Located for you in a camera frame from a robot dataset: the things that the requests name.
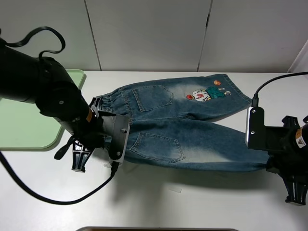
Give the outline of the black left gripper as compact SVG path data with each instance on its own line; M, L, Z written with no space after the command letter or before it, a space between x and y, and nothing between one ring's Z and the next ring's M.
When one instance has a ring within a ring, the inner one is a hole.
M105 112L105 106L105 97L92 98L86 122L72 136L72 170L75 172L85 172L85 164L93 151L96 148L103 148L105 138L112 136L116 115Z

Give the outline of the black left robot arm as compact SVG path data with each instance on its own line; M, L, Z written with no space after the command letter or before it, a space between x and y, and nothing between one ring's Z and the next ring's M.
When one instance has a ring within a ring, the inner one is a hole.
M53 58L33 58L8 45L0 45L0 96L33 103L40 114L55 119L70 134L68 143L54 156L60 160L76 142L82 151L73 154L74 171L85 172L95 148L104 145L103 119L87 104L67 71Z

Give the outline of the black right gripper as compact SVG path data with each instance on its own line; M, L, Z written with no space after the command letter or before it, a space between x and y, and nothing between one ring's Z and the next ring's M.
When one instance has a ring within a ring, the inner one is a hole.
M300 126L298 119L285 116L281 127L266 127L266 148L269 159L267 171L287 175L288 192L285 202L306 205L308 192L308 125Z

